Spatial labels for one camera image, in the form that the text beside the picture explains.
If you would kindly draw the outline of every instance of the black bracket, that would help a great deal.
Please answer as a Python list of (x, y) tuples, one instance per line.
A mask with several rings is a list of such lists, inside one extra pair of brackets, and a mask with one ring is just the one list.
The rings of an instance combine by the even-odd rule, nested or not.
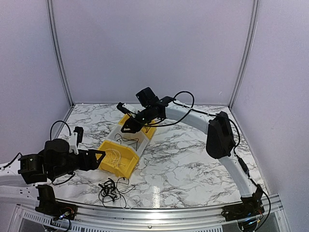
[[(82, 128), (75, 128), (78, 134), (82, 134)], [(46, 141), (44, 150), (38, 154), (30, 154), (22, 156), (20, 161), (21, 174), (27, 184), (37, 182), (46, 182), (47, 179), (54, 181), (56, 178), (65, 174), (70, 174), (75, 170), (95, 170), (99, 167), (101, 161), (105, 157), (104, 151), (99, 150), (80, 150), (75, 155), (69, 152), (69, 143), (63, 139), (54, 139)]]
[[(159, 100), (149, 87), (138, 92), (136, 97), (145, 109), (139, 111), (134, 117), (131, 116), (125, 121), (121, 128), (122, 133), (137, 133), (144, 125), (151, 123), (155, 118), (166, 119), (165, 109), (169, 103), (173, 101), (171, 97), (164, 97)], [(130, 112), (123, 107), (123, 103), (121, 102), (118, 103), (117, 109), (124, 114), (130, 114)]]
[(214, 159), (231, 155), (235, 147), (234, 135), (226, 112), (221, 111), (209, 121), (206, 151)]
[(262, 204), (261, 186), (257, 185), (258, 188), (252, 197), (241, 198), (242, 203), (232, 204), (223, 207), (221, 215), (225, 217), (226, 221), (233, 221), (253, 217), (265, 212)]
[(35, 207), (35, 211), (57, 218), (65, 212), (70, 212), (67, 218), (74, 220), (77, 212), (76, 205), (56, 201), (54, 190), (49, 185), (38, 185), (36, 188), (39, 191), (40, 204)]

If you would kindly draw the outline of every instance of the yellow plastic tray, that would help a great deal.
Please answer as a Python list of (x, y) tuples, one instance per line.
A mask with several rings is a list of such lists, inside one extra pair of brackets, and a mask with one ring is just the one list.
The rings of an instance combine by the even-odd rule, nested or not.
[[(129, 115), (125, 114), (125, 116), (118, 122), (119, 125), (124, 125), (124, 123), (129, 119)], [(141, 131), (147, 136), (147, 138), (149, 140), (151, 140), (151, 138), (153, 137), (153, 135), (155, 134), (155, 131), (156, 131), (156, 127), (148, 127), (148, 128), (145, 128), (143, 127), (141, 129)]]
[(99, 150), (106, 153), (99, 169), (114, 173), (117, 177), (130, 178), (140, 159), (133, 149), (108, 140), (102, 143)]

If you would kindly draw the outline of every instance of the white wall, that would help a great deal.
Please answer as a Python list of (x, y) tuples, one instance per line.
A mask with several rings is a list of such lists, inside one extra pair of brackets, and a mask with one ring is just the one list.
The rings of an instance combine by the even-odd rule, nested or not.
[(261, 1), (234, 107), (293, 232), (309, 231), (309, 1)]
[(252, 0), (56, 0), (60, 50), (75, 102), (136, 102), (192, 91), (228, 104)]
[[(0, 79), (0, 163), (4, 163), (18, 152), (42, 150), (51, 124), (69, 109), (45, 1), (0, 1)], [(0, 203), (3, 232), (13, 209), (13, 204)]]

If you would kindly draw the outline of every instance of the enclosure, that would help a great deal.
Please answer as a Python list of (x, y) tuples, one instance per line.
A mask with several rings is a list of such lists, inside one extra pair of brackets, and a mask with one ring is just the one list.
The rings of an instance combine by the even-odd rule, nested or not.
[[(83, 127), (79, 147), (97, 149), (123, 116), (118, 102), (139, 108), (135, 94), (146, 87), (160, 98), (187, 90), (196, 109), (225, 111), (239, 127), (239, 154), (274, 206), (260, 231), (309, 231), (308, 1), (3, 0), (0, 8), (1, 163), (41, 151), (56, 120)], [(69, 138), (62, 124), (57, 137)], [(117, 178), (101, 170), (54, 187), (80, 207), (70, 231), (239, 231), (220, 215), (239, 191), (206, 138), (181, 123), (158, 128), (130, 177), (134, 209), (102, 206), (98, 184)], [(1, 201), (3, 231), (43, 231), (33, 206)]]

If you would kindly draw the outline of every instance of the marble-patterned floor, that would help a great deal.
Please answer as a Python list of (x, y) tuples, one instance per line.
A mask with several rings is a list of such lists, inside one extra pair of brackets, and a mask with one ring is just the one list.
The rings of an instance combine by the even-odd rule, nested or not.
[[(233, 119), (227, 107), (196, 108), (212, 114), (225, 111)], [(79, 104), (75, 106), (67, 123), (71, 129), (75, 126), (84, 128), (83, 143), (79, 145), (79, 149), (97, 149), (122, 117), (116, 104)], [(59, 138), (67, 140), (68, 134), (68, 129), (64, 127)], [(135, 189), (125, 194), (126, 199), (129, 199), (128, 207), (183, 208), (239, 201), (240, 194), (233, 179), (219, 161), (206, 153), (205, 146), (206, 135), (183, 123), (158, 128), (130, 177), (130, 184), (135, 185)], [(242, 135), (238, 151), (247, 163), (251, 176), (265, 189)], [(56, 182), (68, 177), (60, 177)], [(76, 171), (72, 180), (54, 186), (54, 191), (59, 199), (102, 205), (98, 199), (101, 190), (98, 184), (104, 183), (108, 178), (114, 181), (118, 179), (106, 171)], [(106, 205), (119, 207), (120, 202), (118, 200)]]

